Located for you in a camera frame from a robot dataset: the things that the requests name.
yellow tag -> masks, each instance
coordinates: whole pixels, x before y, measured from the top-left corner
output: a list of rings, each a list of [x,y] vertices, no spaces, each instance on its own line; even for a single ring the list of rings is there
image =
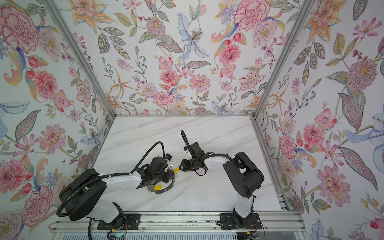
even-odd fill
[[[163,185],[158,185],[158,186],[154,187],[153,189],[154,189],[155,191],[157,191],[157,190],[162,189],[162,187],[163,187]]]

white marble table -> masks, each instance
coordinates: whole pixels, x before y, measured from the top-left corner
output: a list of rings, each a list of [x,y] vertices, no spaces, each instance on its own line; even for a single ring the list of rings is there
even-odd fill
[[[102,173],[129,172],[155,142],[162,141],[166,153],[173,156],[175,169],[185,158],[182,129],[190,144],[198,142],[205,152],[230,156],[245,152],[265,177],[256,194],[255,211],[281,210],[248,116],[117,117],[94,168]],[[157,145],[142,165],[161,155],[161,146]],[[195,172],[179,171],[173,188],[162,194],[149,194],[145,187],[111,192],[102,199],[113,199],[124,211],[231,211],[236,197],[225,172],[208,170],[202,177]]]

black mounting plate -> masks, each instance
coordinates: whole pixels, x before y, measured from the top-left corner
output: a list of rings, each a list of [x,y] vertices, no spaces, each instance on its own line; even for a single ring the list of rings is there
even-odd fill
[[[127,217],[127,224],[124,224],[122,229],[137,230],[140,224],[140,214],[125,214],[125,216]],[[112,225],[110,223],[100,222],[97,230],[112,230]]]
[[[248,222],[245,224],[244,230],[249,229],[255,229],[253,226],[253,223],[251,221],[254,221],[256,224],[256,229],[261,229],[262,225],[259,222],[257,222],[259,219],[259,215],[256,213],[253,213],[251,218],[248,220]],[[220,225],[222,230],[231,230],[231,229],[239,229],[233,220],[233,214],[220,214]]]

marble tabletop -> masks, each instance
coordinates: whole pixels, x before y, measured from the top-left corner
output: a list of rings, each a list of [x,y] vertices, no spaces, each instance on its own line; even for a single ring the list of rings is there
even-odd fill
[[[256,192],[255,211],[281,210],[248,116],[116,117],[94,168],[102,173],[129,172],[155,142],[162,141],[166,153],[173,156],[171,164],[175,169],[185,158],[182,129],[190,144],[198,142],[205,152],[230,156],[240,151],[246,153],[265,177]],[[142,165],[161,155],[161,146],[157,145]],[[111,192],[102,199],[112,199],[124,211],[231,211],[236,197],[224,171],[208,170],[202,177],[195,172],[179,171],[173,188],[162,194],[148,193],[145,187]]]

floral wallpaper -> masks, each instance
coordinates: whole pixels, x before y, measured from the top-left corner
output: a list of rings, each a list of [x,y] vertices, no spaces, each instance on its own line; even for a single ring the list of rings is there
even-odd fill
[[[0,239],[46,239],[113,118],[40,1],[0,1]]]
[[[313,240],[384,239],[380,0],[316,0],[257,117]]]
[[[252,113],[300,8],[300,0],[56,4],[118,115]]]

